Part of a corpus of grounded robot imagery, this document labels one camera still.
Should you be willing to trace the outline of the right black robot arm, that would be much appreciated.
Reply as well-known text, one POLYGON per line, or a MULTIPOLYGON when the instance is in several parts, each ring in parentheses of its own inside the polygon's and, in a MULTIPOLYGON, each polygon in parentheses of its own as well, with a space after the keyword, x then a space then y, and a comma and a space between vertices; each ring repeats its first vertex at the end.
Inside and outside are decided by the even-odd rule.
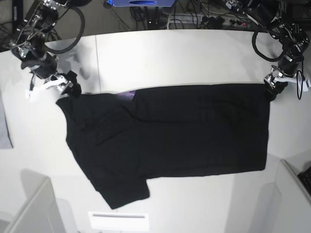
POLYGON ((27 98, 34 98, 41 91, 56 89, 61 95, 79 97, 81 86, 73 71, 58 72, 57 56, 73 49, 80 41, 85 29, 85 17, 80 7, 87 5, 83 0, 36 0, 28 11, 24 23, 9 42, 12 54, 21 61, 21 69, 29 68, 32 73, 27 98), (46 45, 48 34, 62 18, 61 9, 73 10, 80 18, 80 30, 75 40, 66 48, 56 50, 46 45))

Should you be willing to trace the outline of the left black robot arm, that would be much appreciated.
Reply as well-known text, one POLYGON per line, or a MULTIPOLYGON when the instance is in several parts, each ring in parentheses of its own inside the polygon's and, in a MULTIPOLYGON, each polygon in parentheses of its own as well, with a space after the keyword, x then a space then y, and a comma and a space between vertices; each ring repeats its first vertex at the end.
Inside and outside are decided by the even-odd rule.
POLYGON ((296 84, 300 100, 302 94, 311 88, 310 79, 304 75, 304 52, 310 44, 306 32, 280 10, 278 0, 225 0, 224 3, 228 9, 234 9, 256 23, 252 36, 254 52, 268 62, 277 62, 264 78, 270 100, 275 100, 288 83, 296 84), (257 36, 261 30, 282 45, 282 53, 278 57, 270 58, 259 51, 257 36))

